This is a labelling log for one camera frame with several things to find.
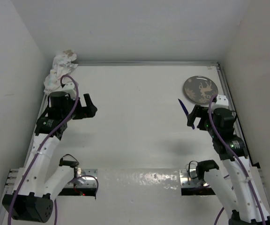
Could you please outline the grey reindeer plate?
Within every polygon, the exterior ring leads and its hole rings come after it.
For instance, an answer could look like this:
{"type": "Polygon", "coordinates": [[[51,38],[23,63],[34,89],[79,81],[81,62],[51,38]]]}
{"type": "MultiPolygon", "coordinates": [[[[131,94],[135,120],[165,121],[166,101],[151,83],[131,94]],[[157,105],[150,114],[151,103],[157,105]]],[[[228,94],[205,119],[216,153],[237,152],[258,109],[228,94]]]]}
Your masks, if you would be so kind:
{"type": "Polygon", "coordinates": [[[206,105],[213,95],[218,94],[218,87],[209,78],[192,76],[183,85],[185,96],[194,103],[206,105]]]}

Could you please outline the floral patterned cloth placemat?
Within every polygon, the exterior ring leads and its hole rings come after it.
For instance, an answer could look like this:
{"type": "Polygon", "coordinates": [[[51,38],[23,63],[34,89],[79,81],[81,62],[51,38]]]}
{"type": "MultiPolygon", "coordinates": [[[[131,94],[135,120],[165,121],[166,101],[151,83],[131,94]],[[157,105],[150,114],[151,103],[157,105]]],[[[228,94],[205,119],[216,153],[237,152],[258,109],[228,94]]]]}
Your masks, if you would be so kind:
{"type": "Polygon", "coordinates": [[[44,80],[44,93],[46,95],[61,86],[60,79],[62,76],[69,75],[78,67],[78,64],[74,63],[76,59],[77,54],[72,50],[65,50],[56,54],[50,73],[44,80]]]}

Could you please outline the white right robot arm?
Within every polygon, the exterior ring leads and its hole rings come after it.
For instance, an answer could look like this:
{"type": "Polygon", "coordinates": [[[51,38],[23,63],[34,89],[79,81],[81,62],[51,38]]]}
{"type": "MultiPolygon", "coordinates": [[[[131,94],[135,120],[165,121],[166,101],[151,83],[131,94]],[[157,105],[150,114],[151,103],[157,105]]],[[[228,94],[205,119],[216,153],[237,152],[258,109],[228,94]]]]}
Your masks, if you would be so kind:
{"type": "Polygon", "coordinates": [[[228,172],[231,185],[226,183],[214,160],[197,163],[198,180],[210,185],[230,225],[270,225],[270,213],[254,187],[246,146],[234,133],[236,116],[227,108],[195,105],[187,116],[187,125],[193,126],[196,118],[200,118],[198,129],[210,134],[213,148],[228,172]]]}

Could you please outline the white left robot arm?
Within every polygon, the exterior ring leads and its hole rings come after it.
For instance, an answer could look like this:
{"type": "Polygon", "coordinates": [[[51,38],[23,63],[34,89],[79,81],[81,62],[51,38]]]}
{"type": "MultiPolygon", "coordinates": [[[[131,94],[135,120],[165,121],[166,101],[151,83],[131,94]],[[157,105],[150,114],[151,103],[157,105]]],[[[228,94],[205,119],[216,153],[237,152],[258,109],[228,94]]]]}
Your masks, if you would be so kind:
{"type": "Polygon", "coordinates": [[[36,122],[32,150],[16,177],[12,193],[5,194],[2,205],[12,220],[46,223],[52,213],[57,213],[56,198],[68,195],[68,187],[79,195],[96,196],[99,182],[94,174],[82,173],[77,160],[60,158],[59,165],[50,178],[47,170],[70,120],[92,118],[97,108],[89,94],[84,94],[82,106],[75,91],[56,91],[48,97],[47,107],[36,122]]]}

